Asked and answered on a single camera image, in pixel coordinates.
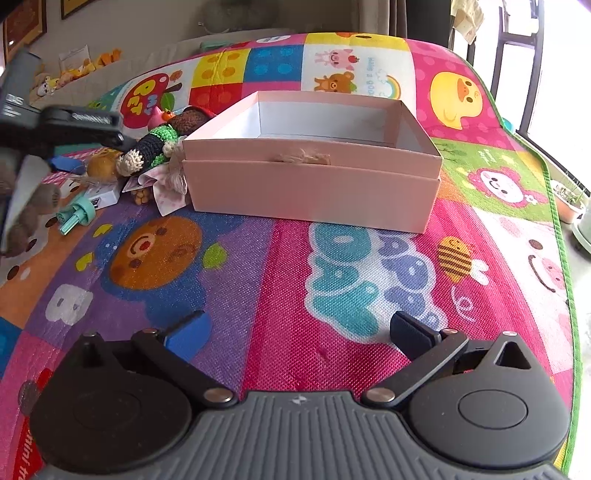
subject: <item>open cardboard box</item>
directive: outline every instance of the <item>open cardboard box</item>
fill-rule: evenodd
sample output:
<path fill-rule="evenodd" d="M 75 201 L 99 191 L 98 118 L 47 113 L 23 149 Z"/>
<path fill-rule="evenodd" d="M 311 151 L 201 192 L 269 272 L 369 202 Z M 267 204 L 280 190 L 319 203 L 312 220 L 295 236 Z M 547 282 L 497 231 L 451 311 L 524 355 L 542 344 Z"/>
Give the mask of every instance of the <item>open cardboard box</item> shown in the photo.
<path fill-rule="evenodd" d="M 423 233 L 441 155 L 399 100 L 255 92 L 183 142 L 195 210 Z"/>

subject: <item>tile floor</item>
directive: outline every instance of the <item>tile floor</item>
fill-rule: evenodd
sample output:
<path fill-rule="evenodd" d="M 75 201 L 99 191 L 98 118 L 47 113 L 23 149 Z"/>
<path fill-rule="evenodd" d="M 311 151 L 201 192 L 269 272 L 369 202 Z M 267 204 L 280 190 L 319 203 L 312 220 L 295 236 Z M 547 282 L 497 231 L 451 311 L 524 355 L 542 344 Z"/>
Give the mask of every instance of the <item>tile floor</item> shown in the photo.
<path fill-rule="evenodd" d="M 573 282 L 583 362 L 577 440 L 569 477 L 571 480 L 587 480 L 591 450 L 591 255 L 579 245 L 570 225 L 562 224 L 562 232 Z"/>

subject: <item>logo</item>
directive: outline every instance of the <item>logo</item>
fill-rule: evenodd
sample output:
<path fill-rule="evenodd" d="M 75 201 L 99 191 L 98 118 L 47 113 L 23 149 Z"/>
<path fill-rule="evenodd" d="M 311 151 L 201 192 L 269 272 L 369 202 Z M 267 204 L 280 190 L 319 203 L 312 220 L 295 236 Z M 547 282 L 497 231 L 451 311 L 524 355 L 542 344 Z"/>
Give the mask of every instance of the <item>logo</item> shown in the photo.
<path fill-rule="evenodd" d="M 96 116 L 96 115 L 86 115 L 85 113 L 73 113 L 72 118 L 74 120 L 82 120 L 83 122 L 93 122 L 96 124 L 111 124 L 110 117 L 107 116 Z"/>
<path fill-rule="evenodd" d="M 17 97 L 11 93 L 6 95 L 6 100 L 7 102 L 14 103 L 15 105 L 23 105 L 25 103 L 21 97 Z"/>
<path fill-rule="evenodd" d="M 305 396 L 303 396 L 303 395 L 298 395 L 297 397 L 295 397 L 295 398 L 292 398 L 292 399 L 291 399 L 291 401 L 292 401 L 293 403 L 295 403 L 296 405 L 299 405 L 299 406 L 300 406 L 300 405 L 302 405 L 303 403 L 307 402 L 307 401 L 308 401 L 308 399 L 307 399 L 307 398 L 305 398 Z"/>

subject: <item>crocheted doll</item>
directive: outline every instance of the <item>crocheted doll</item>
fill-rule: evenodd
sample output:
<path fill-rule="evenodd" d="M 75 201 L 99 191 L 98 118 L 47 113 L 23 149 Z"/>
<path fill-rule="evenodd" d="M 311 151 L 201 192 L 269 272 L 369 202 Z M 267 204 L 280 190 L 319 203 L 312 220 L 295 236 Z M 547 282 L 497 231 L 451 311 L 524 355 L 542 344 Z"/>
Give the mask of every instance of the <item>crocheted doll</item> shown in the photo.
<path fill-rule="evenodd" d="M 190 135 L 215 116 L 205 108 L 189 106 L 168 122 L 153 128 L 116 161 L 117 172 L 124 177 L 141 174 L 168 161 L 178 138 Z"/>

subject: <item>foam play mat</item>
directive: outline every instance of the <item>foam play mat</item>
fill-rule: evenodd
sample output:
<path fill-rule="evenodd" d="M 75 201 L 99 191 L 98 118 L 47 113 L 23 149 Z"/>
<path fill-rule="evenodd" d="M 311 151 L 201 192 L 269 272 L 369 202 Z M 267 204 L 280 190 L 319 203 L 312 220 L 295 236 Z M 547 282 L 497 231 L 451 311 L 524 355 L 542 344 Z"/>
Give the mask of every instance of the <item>foam play mat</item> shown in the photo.
<path fill-rule="evenodd" d="M 0 478 L 41 464 L 31 396 L 83 332 L 128 339 L 197 309 L 210 332 L 191 363 L 229 388 L 352 390 L 408 361 L 388 343 L 405 310 L 471 338 L 517 331 L 573 408 L 578 350 L 560 224 L 541 158 L 507 133 L 486 87 L 431 44 L 369 34 L 299 34 L 164 66 L 92 106 L 147 132 L 154 106 L 220 112 L 258 90 L 401 99 L 444 157 L 423 235 L 195 212 L 161 218 L 124 194 L 88 227 L 42 218 L 27 252 L 0 262 Z M 78 157 L 87 156 L 79 152 Z M 64 199 L 76 185 L 56 174 Z M 403 206 L 392 205 L 392 208 Z"/>

